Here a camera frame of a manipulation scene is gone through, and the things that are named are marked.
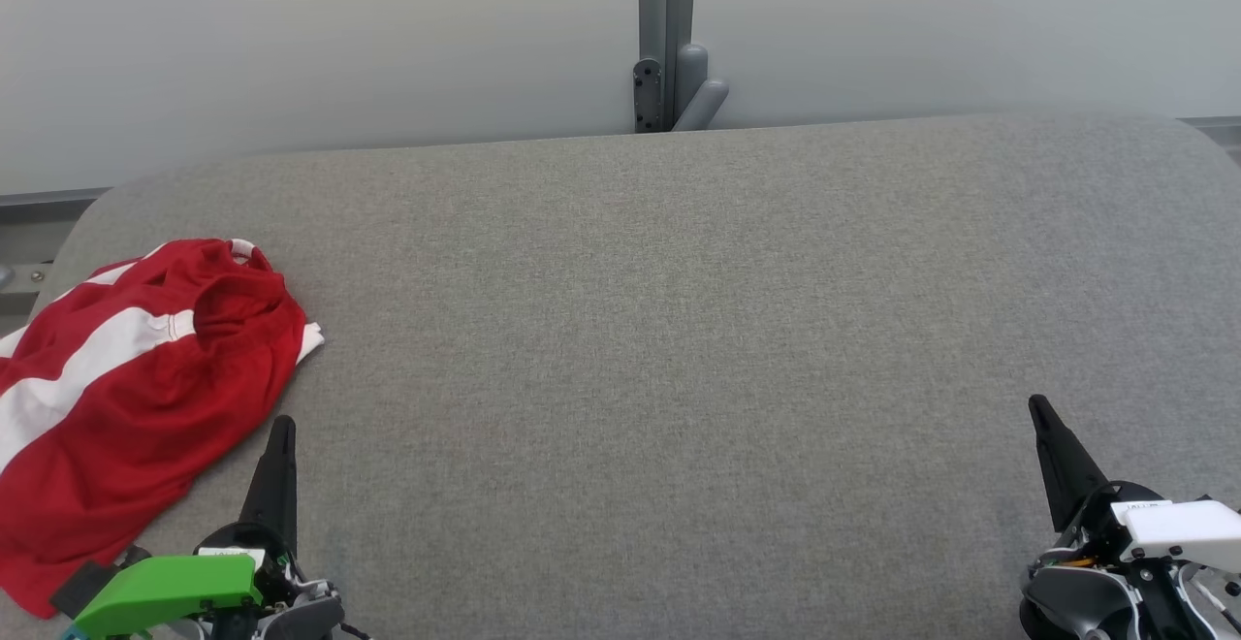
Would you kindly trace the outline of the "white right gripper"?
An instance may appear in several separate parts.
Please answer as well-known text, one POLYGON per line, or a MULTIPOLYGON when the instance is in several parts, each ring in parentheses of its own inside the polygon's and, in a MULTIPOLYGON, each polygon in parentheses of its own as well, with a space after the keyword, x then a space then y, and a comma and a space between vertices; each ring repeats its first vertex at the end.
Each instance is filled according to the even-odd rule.
POLYGON ((1018 609, 1029 639, 1236 639, 1240 518, 1201 496, 1175 502, 1098 463, 1046 396, 1031 396, 1052 528, 1018 609))

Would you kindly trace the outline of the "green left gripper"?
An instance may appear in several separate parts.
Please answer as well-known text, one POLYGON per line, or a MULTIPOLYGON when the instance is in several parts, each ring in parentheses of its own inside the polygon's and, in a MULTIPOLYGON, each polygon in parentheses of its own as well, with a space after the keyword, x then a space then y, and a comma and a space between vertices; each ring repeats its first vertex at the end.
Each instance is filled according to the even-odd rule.
POLYGON ((74 576, 76 639, 333 639, 345 630, 336 585, 297 562, 297 422, 276 416, 240 523, 192 554, 132 549, 74 576))

